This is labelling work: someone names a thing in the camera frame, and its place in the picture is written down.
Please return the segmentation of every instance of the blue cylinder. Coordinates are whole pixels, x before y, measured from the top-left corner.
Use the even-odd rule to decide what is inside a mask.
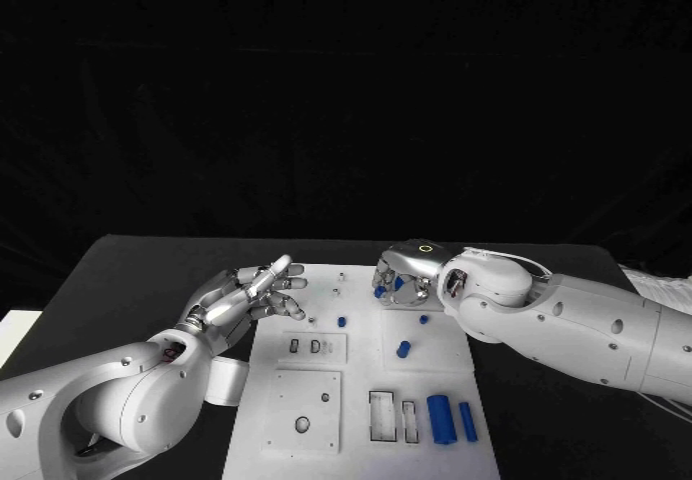
[[[411,350],[411,344],[404,340],[401,342],[400,348],[397,349],[397,355],[400,358],[409,357],[409,351]]]
[[[478,442],[479,437],[476,435],[476,426],[473,425],[472,409],[469,407],[469,402],[462,402],[459,404],[459,410],[462,411],[462,420],[465,421],[466,439],[471,442]]]
[[[455,420],[452,419],[450,399],[447,395],[429,397],[430,425],[433,427],[433,438],[436,443],[450,445],[458,441]]]

